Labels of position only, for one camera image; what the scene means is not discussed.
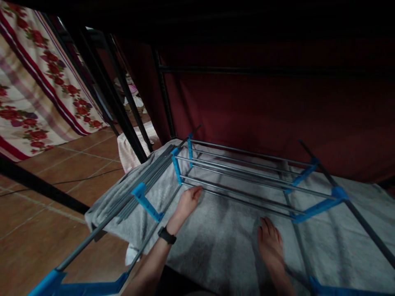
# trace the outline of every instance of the floral curtain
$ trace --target floral curtain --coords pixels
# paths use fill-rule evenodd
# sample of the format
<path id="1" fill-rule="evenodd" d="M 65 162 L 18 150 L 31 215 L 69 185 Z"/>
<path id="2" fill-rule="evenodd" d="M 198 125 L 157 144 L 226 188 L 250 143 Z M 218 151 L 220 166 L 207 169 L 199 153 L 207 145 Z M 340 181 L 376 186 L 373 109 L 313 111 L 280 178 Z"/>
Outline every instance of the floral curtain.
<path id="1" fill-rule="evenodd" d="M 42 15 L 0 1 L 0 154 L 17 162 L 107 124 Z"/>

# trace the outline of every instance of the black watch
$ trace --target black watch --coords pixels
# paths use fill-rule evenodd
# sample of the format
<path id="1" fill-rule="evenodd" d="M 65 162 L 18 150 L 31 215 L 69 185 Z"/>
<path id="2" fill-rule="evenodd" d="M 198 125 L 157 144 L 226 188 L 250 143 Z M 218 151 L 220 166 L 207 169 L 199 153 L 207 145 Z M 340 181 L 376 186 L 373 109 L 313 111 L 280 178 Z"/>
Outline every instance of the black watch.
<path id="1" fill-rule="evenodd" d="M 177 239 L 174 235 L 168 233 L 166 227 L 163 226 L 159 229 L 158 235 L 160 238 L 163 238 L 165 241 L 167 241 L 169 245 L 173 245 Z"/>

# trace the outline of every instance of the wire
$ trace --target wire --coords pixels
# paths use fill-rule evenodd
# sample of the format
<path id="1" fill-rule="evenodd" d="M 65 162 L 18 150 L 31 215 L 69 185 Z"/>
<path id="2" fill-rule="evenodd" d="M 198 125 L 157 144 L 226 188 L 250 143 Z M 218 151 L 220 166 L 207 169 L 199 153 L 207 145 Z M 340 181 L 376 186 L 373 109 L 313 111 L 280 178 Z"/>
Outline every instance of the wire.
<path id="1" fill-rule="evenodd" d="M 114 169 L 114 170 L 111 170 L 111 171 L 102 173 L 102 174 L 100 174 L 100 175 L 97 175 L 97 176 L 93 176 L 93 177 L 89 177 L 89 178 L 84 178 L 84 179 L 79 179 L 79 180 L 58 182 L 58 183 L 54 183 L 54 184 L 52 184 L 52 185 L 59 185 L 59 184 L 65 184 L 65 183 L 72 183 L 72 182 L 85 181 L 85 180 L 89 180 L 89 179 L 93 179 L 93 178 L 96 178 L 96 177 L 103 176 L 103 175 L 108 174 L 108 173 L 111 173 L 111 172 L 113 172 L 113 171 L 119 171 L 119 170 L 122 170 L 122 169 Z M 12 191 L 12 192 L 8 192 L 8 193 L 6 193 L 6 194 L 0 195 L 0 197 L 6 196 L 6 195 L 9 195 L 9 194 L 13 194 L 13 193 L 22 192 L 22 191 L 29 191 L 29 190 L 32 190 L 32 189 L 27 188 L 27 189 L 21 189 L 21 190 Z"/>

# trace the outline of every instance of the drying rack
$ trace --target drying rack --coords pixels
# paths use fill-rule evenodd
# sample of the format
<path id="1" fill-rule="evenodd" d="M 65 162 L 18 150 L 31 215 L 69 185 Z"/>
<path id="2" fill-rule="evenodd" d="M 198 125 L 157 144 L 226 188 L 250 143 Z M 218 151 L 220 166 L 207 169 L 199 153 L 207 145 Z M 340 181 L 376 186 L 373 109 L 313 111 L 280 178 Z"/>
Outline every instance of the drying rack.
<path id="1" fill-rule="evenodd" d="M 152 188 L 154 183 L 159 179 L 160 176 L 162 176 L 162 174 L 166 170 L 167 165 L 168 165 L 167 160 L 171 158 L 173 165 L 174 165 L 174 170 L 175 170 L 175 173 L 177 176 L 177 180 L 178 180 L 178 187 L 173 192 L 173 194 L 170 197 L 169 201 L 167 202 L 163 212 L 159 213 L 152 206 L 152 204 L 149 202 L 149 200 L 145 197 L 145 194 L 147 193 L 147 184 L 145 184 L 144 182 L 136 181 L 129 188 L 128 192 L 130 192 L 130 193 L 125 194 L 125 196 L 123 196 L 117 202 L 114 203 L 114 207 L 111 209 L 111 211 L 107 215 L 107 217 L 98 225 L 98 227 L 96 227 L 91 232 L 91 234 L 73 251 L 73 253 L 69 257 L 67 257 L 57 268 L 52 270 L 36 286 L 36 288 L 29 294 L 29 296 L 50 296 L 50 295 L 100 296 L 100 295 L 111 295 L 111 294 L 119 293 L 120 290 L 122 289 L 123 285 L 125 284 L 128 276 L 130 275 L 130 272 L 132 271 L 133 267 L 135 266 L 136 262 L 138 261 L 142 252 L 144 251 L 145 247 L 147 246 L 148 242 L 152 238 L 155 230 L 157 229 L 163 216 L 165 215 L 166 211 L 168 210 L 170 204 L 173 202 L 178 191 L 181 189 L 181 187 L 183 185 L 187 186 L 187 187 L 194 186 L 190 183 L 187 183 L 186 182 L 187 180 L 197 182 L 197 183 L 206 185 L 208 187 L 220 189 L 221 191 L 239 195 L 244 198 L 252 199 L 252 200 L 257 201 L 259 203 L 268 204 L 271 207 L 276 207 L 276 208 L 279 208 L 280 210 L 287 211 L 288 214 L 282 213 L 280 211 L 273 210 L 271 208 L 267 208 L 267 207 L 264 207 L 264 206 L 256 204 L 256 203 L 247 202 L 245 200 L 238 199 L 238 198 L 235 198 L 235 197 L 223 194 L 223 193 L 219 193 L 216 191 L 212 191 L 207 188 L 203 189 L 205 192 L 207 192 L 209 194 L 223 197 L 223 198 L 229 199 L 233 202 L 237 202 L 237 203 L 243 204 L 245 206 L 263 210 L 265 212 L 269 212 L 271 214 L 291 220 L 291 222 L 294 225 L 295 234 L 296 234 L 296 237 L 298 240 L 298 244 L 301 247 L 300 249 L 301 249 L 302 257 L 303 257 L 303 260 L 304 260 L 304 263 L 306 266 L 306 271 L 307 271 L 307 274 L 309 275 L 311 292 L 313 292 L 314 294 L 316 294 L 316 295 L 385 295 L 385 294 L 379 294 L 379 293 L 374 293 L 374 292 L 359 291 L 359 290 L 354 290 L 354 289 L 344 289 L 344 288 L 338 288 L 338 287 L 321 286 L 319 281 L 315 277 L 311 276 L 311 274 L 313 274 L 312 269 L 308 263 L 308 260 L 306 260 L 307 256 L 304 252 L 304 248 L 302 248 L 301 236 L 300 236 L 298 228 L 296 227 L 296 224 L 306 221 L 307 219 L 309 219 L 315 215 L 318 215 L 324 211 L 327 211 L 330 208 L 333 208 L 342 202 L 344 202 L 347 205 L 347 207 L 354 214 L 354 216 L 360 222 L 362 227 L 370 235 L 372 240 L 375 242 L 375 244 L 380 249 L 380 251 L 383 253 L 383 255 L 386 257 L 386 259 L 392 264 L 392 266 L 394 266 L 395 261 L 393 260 L 394 259 L 393 254 L 386 247 L 386 245 L 383 243 L 383 241 L 377 236 L 377 234 L 374 232 L 374 230 L 371 228 L 371 226 L 368 224 L 368 222 L 363 218 L 363 216 L 359 213 L 359 211 L 355 208 L 355 206 L 350 201 L 350 199 L 349 199 L 347 193 L 344 191 L 344 189 L 336 183 L 336 181 L 333 179 L 333 177 L 326 171 L 324 166 L 321 164 L 320 160 L 314 156 L 314 154 L 303 143 L 302 140 L 300 140 L 301 145 L 303 146 L 303 148 L 306 150 L 306 152 L 311 157 L 310 163 L 299 162 L 299 161 L 295 161 L 295 160 L 289 160 L 289 159 L 282 158 L 282 157 L 265 155 L 265 154 L 260 154 L 260 153 L 253 153 L 253 152 L 246 151 L 246 150 L 241 150 L 241 149 L 236 149 L 236 148 L 218 145 L 218 144 L 214 144 L 214 143 L 208 143 L 208 142 L 194 140 L 193 135 L 201 128 L 201 126 L 202 125 L 199 125 L 192 133 L 190 133 L 188 135 L 187 138 L 185 138 L 170 153 L 166 153 L 166 151 L 169 150 L 169 149 L 167 149 L 163 153 L 166 155 L 160 156 L 160 157 L 163 157 L 163 159 L 164 159 L 162 161 L 162 163 L 164 163 L 164 165 L 162 167 L 159 167 L 158 173 L 154 173 L 154 175 L 156 175 L 156 179 L 154 181 L 148 181 L 148 183 L 147 183 L 147 184 L 149 184 L 149 188 Z M 179 152 L 181 151 L 181 149 L 183 148 L 183 145 L 186 142 L 188 142 L 189 158 L 179 156 Z M 220 148 L 224 148 L 226 150 L 237 151 L 237 152 L 241 152 L 244 154 L 262 157 L 265 159 L 288 161 L 291 163 L 296 163 L 298 165 L 306 166 L 306 169 L 303 170 L 301 173 L 297 173 L 297 172 L 292 172 L 292 171 L 280 169 L 277 167 L 271 167 L 271 166 L 266 166 L 263 164 L 247 162 L 245 160 L 240 160 L 237 158 L 232 158 L 232 157 L 228 157 L 228 156 L 224 156 L 224 155 L 220 155 L 220 154 L 215 154 L 215 153 L 195 149 L 192 145 L 193 143 L 202 144 L 202 145 L 206 145 L 206 146 L 220 147 Z M 254 173 L 254 172 L 247 171 L 244 169 L 239 169 L 239 168 L 224 165 L 224 164 L 218 164 L 215 162 L 202 160 L 202 159 L 200 159 L 200 156 L 202 154 L 207 154 L 207 155 L 215 156 L 218 158 L 223 158 L 226 160 L 232 160 L 234 162 L 249 164 L 249 165 L 260 167 L 260 168 L 263 168 L 266 170 L 272 170 L 272 171 L 275 171 L 279 174 L 279 178 L 274 178 L 274 177 L 263 175 L 260 173 Z M 190 164 L 189 169 L 185 173 L 181 172 L 180 165 L 179 165 L 180 160 L 189 162 L 189 164 Z M 265 187 L 283 191 L 285 199 L 287 201 L 287 204 L 282 204 L 282 203 L 279 203 L 279 202 L 276 202 L 276 201 L 273 201 L 270 199 L 251 195 L 246 192 L 241 192 L 241 191 L 238 191 L 235 189 L 227 188 L 227 187 L 221 186 L 220 184 L 215 184 L 215 183 L 200 180 L 197 178 L 189 177 L 189 173 L 191 172 L 191 170 L 193 168 L 207 170 L 210 172 L 214 172 L 214 173 L 218 173 L 218 174 L 221 174 L 224 176 L 235 178 L 237 180 L 242 180 L 242 181 L 246 181 L 246 182 L 250 182 L 250 183 L 254 183 L 254 184 L 259 184 L 259 185 L 262 185 Z M 319 168 L 324 173 L 324 175 L 328 179 L 329 183 L 332 185 L 331 195 L 298 187 L 298 185 L 303 180 L 308 178 L 308 176 L 312 172 L 314 172 L 317 168 Z M 154 171 L 154 170 L 150 166 L 148 166 L 146 168 L 146 170 L 142 173 L 142 175 L 149 174 L 149 172 L 152 172 L 152 171 Z M 295 177 L 294 177 L 293 181 L 290 182 L 290 181 L 284 180 L 283 174 L 285 174 L 285 173 L 294 175 Z M 292 192 L 293 190 L 301 191 L 301 192 L 304 192 L 307 194 L 316 195 L 316 196 L 325 198 L 325 200 L 308 208 L 308 209 L 305 209 L 305 210 L 295 209 L 291 206 L 289 197 L 288 197 L 288 194 L 290 192 Z M 140 247 L 138 253 L 136 254 L 135 258 L 133 259 L 131 265 L 129 266 L 128 270 L 125 273 L 123 273 L 119 277 L 119 279 L 115 282 L 62 284 L 63 279 L 67 275 L 67 273 L 64 272 L 64 270 L 67 268 L 67 266 L 69 266 L 69 264 L 82 252 L 82 250 L 84 248 L 86 248 L 88 246 L 88 244 L 91 241 L 93 241 L 97 236 L 100 236 L 100 231 L 102 231 L 104 229 L 104 227 L 113 218 L 115 218 L 119 213 L 121 213 L 125 208 L 128 208 L 128 206 L 130 206 L 130 204 L 133 204 L 133 203 L 134 204 L 137 204 L 137 203 L 141 204 L 143 206 L 143 208 L 148 212 L 148 214 L 155 220 L 155 224 L 149 231 L 145 240 L 142 242 L 141 247 Z"/>

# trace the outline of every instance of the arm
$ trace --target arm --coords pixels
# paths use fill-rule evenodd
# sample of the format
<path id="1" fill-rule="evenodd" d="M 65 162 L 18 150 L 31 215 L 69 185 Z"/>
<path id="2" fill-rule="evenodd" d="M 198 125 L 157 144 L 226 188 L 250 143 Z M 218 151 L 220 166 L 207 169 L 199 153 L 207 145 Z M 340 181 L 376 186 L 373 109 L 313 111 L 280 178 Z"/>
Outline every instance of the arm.
<path id="1" fill-rule="evenodd" d="M 186 219 L 196 209 L 201 193 L 201 186 L 192 187 L 183 192 L 177 209 L 166 225 L 169 234 L 177 235 Z M 122 296 L 153 295 L 171 247 L 172 245 L 169 245 L 167 241 L 158 238 L 148 255 L 141 260 L 136 275 L 126 287 Z"/>

